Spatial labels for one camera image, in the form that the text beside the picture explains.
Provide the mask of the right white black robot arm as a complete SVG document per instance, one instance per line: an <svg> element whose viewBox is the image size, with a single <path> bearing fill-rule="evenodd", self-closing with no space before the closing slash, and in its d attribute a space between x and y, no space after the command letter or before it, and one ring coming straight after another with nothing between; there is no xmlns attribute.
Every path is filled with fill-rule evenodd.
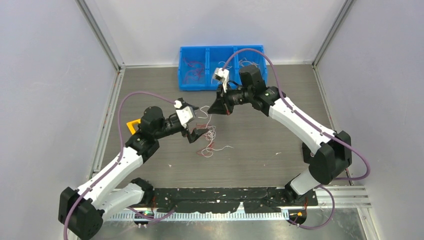
<svg viewBox="0 0 424 240"><path fill-rule="evenodd" d="M351 137L344 131L335 132L320 125L300 110L276 86L267 86L260 69L254 65L239 70L241 84L230 87L229 71L217 67L213 80L220 81L216 99L209 114L230 115L234 106L251 104L264 115L276 120L302 141L303 161L308 168L289 181L284 187L285 198L291 205L299 205L306 193L327 185L352 163L352 151L348 148Z"/></svg>

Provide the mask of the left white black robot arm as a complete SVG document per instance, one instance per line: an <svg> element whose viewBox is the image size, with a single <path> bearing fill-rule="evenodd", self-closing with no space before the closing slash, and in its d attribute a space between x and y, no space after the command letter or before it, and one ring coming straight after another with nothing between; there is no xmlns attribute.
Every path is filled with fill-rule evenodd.
<svg viewBox="0 0 424 240"><path fill-rule="evenodd" d="M106 167L76 189L67 187L61 192L58 220L64 225L63 238L68 239L68 232L72 232L81 240L90 240L104 221L121 210L135 204L148 207L153 202L154 191L144 179L135 178L123 189L113 190L153 156L160 147L159 139L181 133L193 143L207 133L207 129L189 129L196 110L196 106L184 104L165 118L160 107L146 108L137 131Z"/></svg>

